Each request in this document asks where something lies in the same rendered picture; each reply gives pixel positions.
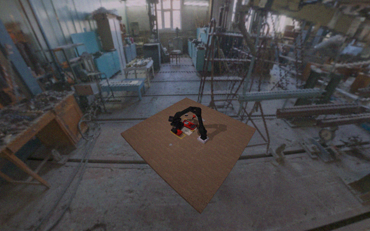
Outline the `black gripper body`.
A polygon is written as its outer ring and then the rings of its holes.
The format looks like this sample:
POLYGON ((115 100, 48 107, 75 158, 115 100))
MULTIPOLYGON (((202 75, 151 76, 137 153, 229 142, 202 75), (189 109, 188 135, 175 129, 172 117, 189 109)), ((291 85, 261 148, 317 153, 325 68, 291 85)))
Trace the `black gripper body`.
POLYGON ((179 124, 176 124, 176 123, 174 123, 174 124, 175 124, 175 128, 172 128, 172 129, 171 129, 171 131, 172 131, 173 133, 176 133, 177 129, 178 129, 179 127, 181 127, 181 126, 183 126, 183 125, 184 125, 184 123, 183 123, 183 122, 180 122, 179 124))

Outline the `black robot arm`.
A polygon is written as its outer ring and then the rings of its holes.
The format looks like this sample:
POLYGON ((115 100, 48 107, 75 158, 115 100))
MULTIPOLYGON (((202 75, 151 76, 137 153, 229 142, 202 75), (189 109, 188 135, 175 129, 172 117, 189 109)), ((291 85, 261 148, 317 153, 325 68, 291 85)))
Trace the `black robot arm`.
POLYGON ((201 134, 201 139, 202 140, 205 140, 207 139, 207 130, 205 129, 204 125, 203 125, 203 121, 202 121, 202 117, 201 117, 201 108, 200 107, 188 107, 187 109, 181 111, 181 112, 177 112, 174 117, 173 116, 169 116, 169 122, 171 122, 171 126, 175 126, 174 123, 176 124, 179 124, 180 121, 181 121, 181 116, 188 113, 188 112, 192 112, 194 114, 196 114, 197 118, 198 118, 198 122, 199 122, 199 133, 201 134))

